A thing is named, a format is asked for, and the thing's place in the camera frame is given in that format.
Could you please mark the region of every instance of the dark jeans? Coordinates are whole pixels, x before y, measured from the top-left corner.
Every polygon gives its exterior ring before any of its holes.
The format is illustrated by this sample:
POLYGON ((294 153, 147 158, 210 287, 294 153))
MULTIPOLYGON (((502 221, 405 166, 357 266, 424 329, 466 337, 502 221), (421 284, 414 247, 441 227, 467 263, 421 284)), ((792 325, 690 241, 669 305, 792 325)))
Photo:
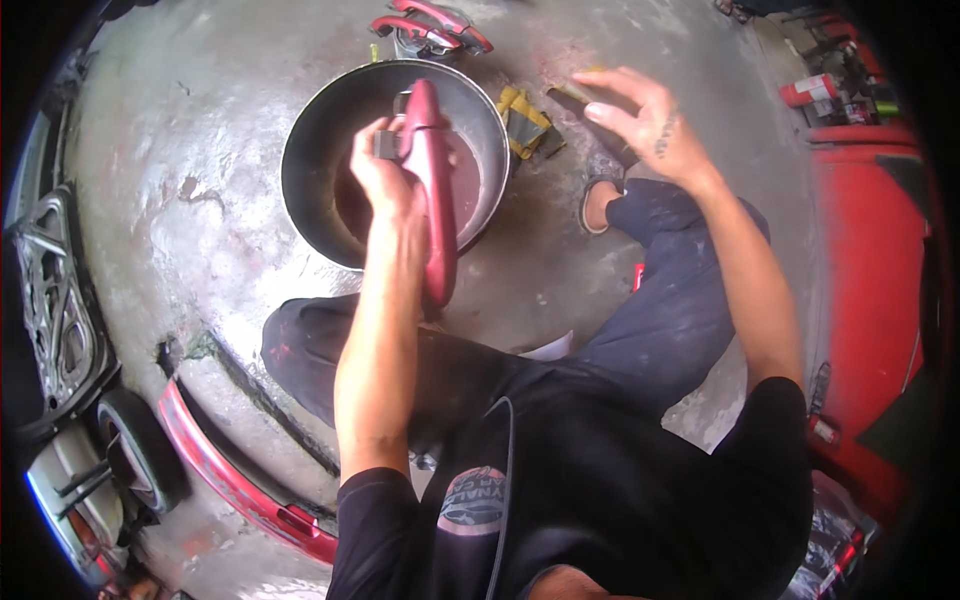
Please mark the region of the dark jeans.
MULTIPOLYGON (((769 241, 766 221, 743 203, 769 241)), ((500 395, 536 386, 544 376, 593 379, 656 420, 703 383, 733 337, 703 214, 677 185, 628 180, 624 197, 608 204, 607 219, 646 248, 643 280, 574 354, 535 363, 420 329, 411 449, 428 451, 500 395)), ((267 372, 331 427, 333 378, 356 302, 356 295, 288 300, 263 326, 267 372)))

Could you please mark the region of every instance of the printed logo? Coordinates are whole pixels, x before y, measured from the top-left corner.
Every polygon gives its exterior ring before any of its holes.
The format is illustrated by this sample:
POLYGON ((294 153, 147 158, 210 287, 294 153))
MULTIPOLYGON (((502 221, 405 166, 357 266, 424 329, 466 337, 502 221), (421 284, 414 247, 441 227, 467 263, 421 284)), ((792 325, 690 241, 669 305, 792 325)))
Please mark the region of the printed logo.
POLYGON ((506 479, 491 467, 472 468, 454 477, 446 489, 437 527, 457 536, 500 531, 506 479))

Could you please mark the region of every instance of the tattoo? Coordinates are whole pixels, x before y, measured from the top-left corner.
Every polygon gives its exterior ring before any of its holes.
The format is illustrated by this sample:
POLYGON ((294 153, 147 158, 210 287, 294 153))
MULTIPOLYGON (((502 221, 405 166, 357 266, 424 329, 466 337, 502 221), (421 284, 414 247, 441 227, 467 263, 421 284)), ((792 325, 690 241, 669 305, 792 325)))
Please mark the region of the tattoo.
POLYGON ((654 144, 654 154, 657 158, 663 158, 666 156, 666 146, 668 139, 673 135, 673 128, 677 124, 677 119, 680 118, 680 111, 677 109, 677 105, 673 105, 670 109, 670 114, 666 115, 666 121, 663 122, 663 129, 660 130, 660 139, 654 144))

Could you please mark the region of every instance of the red paint can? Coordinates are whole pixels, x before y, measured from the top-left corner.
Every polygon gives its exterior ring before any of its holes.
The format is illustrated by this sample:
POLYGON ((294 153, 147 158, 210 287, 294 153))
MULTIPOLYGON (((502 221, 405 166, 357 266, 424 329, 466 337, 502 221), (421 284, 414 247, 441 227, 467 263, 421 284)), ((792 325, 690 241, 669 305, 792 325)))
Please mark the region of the red paint can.
POLYGON ((839 96, 836 81, 829 73, 814 75, 780 88, 780 97, 787 106, 802 107, 818 100, 830 100, 839 96))

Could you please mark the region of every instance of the man's right hand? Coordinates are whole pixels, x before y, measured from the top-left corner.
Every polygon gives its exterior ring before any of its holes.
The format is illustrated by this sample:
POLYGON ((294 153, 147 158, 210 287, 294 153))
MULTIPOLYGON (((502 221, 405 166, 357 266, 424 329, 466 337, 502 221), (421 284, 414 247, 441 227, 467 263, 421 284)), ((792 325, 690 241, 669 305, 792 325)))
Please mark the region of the man's right hand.
POLYGON ((666 87, 623 66, 575 73, 573 79, 579 84, 605 87, 640 107, 637 114, 631 114, 594 102, 587 105, 584 115, 622 137, 654 171, 689 188, 713 170, 707 152, 666 87))

